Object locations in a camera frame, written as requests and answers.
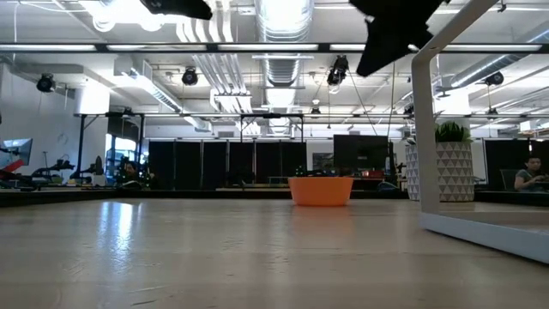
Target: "green leaves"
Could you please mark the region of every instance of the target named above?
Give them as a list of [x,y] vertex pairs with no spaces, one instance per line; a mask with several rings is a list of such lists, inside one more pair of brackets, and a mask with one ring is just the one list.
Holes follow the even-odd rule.
[[437,127],[435,140],[437,142],[471,142],[471,133],[468,129],[449,121]]

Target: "chair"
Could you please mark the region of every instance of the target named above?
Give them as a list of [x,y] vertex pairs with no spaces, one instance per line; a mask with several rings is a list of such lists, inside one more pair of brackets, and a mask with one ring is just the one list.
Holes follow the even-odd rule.
[[501,172],[502,180],[504,181],[504,188],[506,191],[515,190],[515,176],[519,170],[516,169],[502,169]]

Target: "seated person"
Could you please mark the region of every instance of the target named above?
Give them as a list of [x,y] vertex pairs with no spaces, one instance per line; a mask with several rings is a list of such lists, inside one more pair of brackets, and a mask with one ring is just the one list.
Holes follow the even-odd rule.
[[541,160],[531,155],[526,161],[526,169],[520,170],[515,176],[515,190],[521,192],[544,191],[538,182],[546,179],[546,175],[540,174]]

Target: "potted plant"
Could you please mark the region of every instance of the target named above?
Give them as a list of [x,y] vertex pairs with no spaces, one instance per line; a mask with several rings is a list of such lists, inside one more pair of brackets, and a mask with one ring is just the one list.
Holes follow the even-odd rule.
[[[441,202],[472,202],[474,200],[473,160],[469,130],[447,122],[435,131],[437,142],[438,193]],[[408,196],[419,201],[418,148],[408,140],[406,164]]]

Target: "white metal frame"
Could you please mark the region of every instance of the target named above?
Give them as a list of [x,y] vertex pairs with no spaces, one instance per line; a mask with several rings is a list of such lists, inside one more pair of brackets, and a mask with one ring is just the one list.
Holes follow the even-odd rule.
[[412,61],[413,100],[419,160],[421,215],[419,224],[480,245],[549,264],[549,233],[521,226],[548,225],[545,212],[444,212],[438,196],[435,120],[431,92],[431,60],[478,20],[498,0],[471,0]]

